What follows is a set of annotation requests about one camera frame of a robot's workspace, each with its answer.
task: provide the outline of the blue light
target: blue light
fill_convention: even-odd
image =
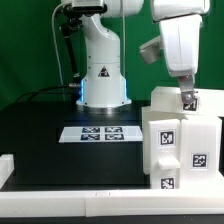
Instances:
[[[84,80],[83,79],[81,81],[81,98],[80,98],[80,100],[83,103],[83,101],[84,101]]]

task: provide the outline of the black cable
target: black cable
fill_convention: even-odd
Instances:
[[[70,88],[70,87],[69,87],[68,85],[51,86],[51,87],[47,87],[47,88],[41,89],[41,90],[39,90],[39,91],[25,93],[25,94],[19,96],[19,97],[15,100],[15,102],[18,102],[18,101],[19,101],[21,98],[23,98],[24,96],[31,95],[31,96],[27,99],[27,101],[30,102],[33,98],[35,98],[35,97],[36,97],[37,95],[39,95],[39,94],[48,94],[48,93],[46,93],[47,91],[55,90],[55,89],[65,89],[65,88]],[[73,88],[73,90],[76,90],[76,92],[71,92],[71,93],[66,93],[66,94],[72,94],[72,95],[74,95],[74,94],[78,94],[78,91],[77,91],[78,89],[77,89],[77,88]]]
[[[55,89],[65,89],[65,88],[69,88],[68,85],[60,85],[60,86],[51,86],[51,87],[47,87],[47,88],[44,88],[44,89],[41,89],[35,93],[33,93],[28,99],[27,99],[27,102],[30,102],[32,101],[33,98],[35,98],[38,94],[42,93],[42,92],[46,92],[46,91],[49,91],[49,90],[55,90]]]
[[[36,93],[38,93],[38,95],[41,95],[41,94],[46,94],[46,95],[50,95],[50,94],[52,94],[52,95],[63,95],[63,94],[65,94],[65,95],[73,95],[73,94],[75,94],[75,93],[73,93],[73,92],[63,92],[63,93],[54,93],[54,92],[30,92],[30,93],[25,93],[25,94],[23,94],[23,95],[21,95],[20,97],[18,97],[16,100],[15,100],[15,103],[18,103],[19,101],[20,101],[20,99],[21,98],[23,98],[23,97],[25,97],[25,96],[28,96],[28,95],[31,95],[31,94],[36,94]]]

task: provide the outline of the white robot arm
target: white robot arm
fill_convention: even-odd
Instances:
[[[87,74],[81,82],[82,96],[78,108],[96,113],[120,111],[131,100],[126,94],[126,80],[120,72],[120,39],[101,24],[102,17],[134,15],[144,0],[62,0],[70,3],[69,14],[78,20],[86,41]]]
[[[141,53],[145,61],[152,62],[158,58],[156,47],[163,48],[170,76],[178,77],[184,104],[195,99],[200,15],[206,14],[209,7],[209,0],[151,0],[152,17],[159,22],[161,36],[141,46]]]

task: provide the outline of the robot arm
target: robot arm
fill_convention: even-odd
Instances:
[[[155,46],[162,46],[170,76],[178,77],[184,104],[190,104],[195,99],[194,75],[198,69],[202,23],[200,15],[206,14],[209,7],[209,0],[151,0],[153,20],[159,22],[161,37],[143,45],[141,53],[147,57],[150,55],[146,54],[147,49],[154,49],[154,54],[157,54]]]

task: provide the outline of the white block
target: white block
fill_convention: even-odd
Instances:
[[[224,116],[224,91],[195,89],[197,100],[183,105],[179,88],[156,87],[151,95],[151,110],[184,114]]]
[[[143,170],[146,175],[150,174],[151,188],[178,188],[179,176],[180,188],[204,188],[214,184],[219,168],[221,119],[155,112],[150,107],[142,108],[142,115]],[[163,145],[164,133],[164,141],[173,139],[175,143]]]
[[[149,121],[150,185],[152,189],[175,189],[179,186],[180,121]]]
[[[0,189],[14,170],[13,155],[2,155],[0,157]]]
[[[187,118],[181,122],[180,188],[210,188],[218,170],[222,121]]]
[[[179,169],[180,162],[173,157],[163,158],[158,161],[161,170]]]

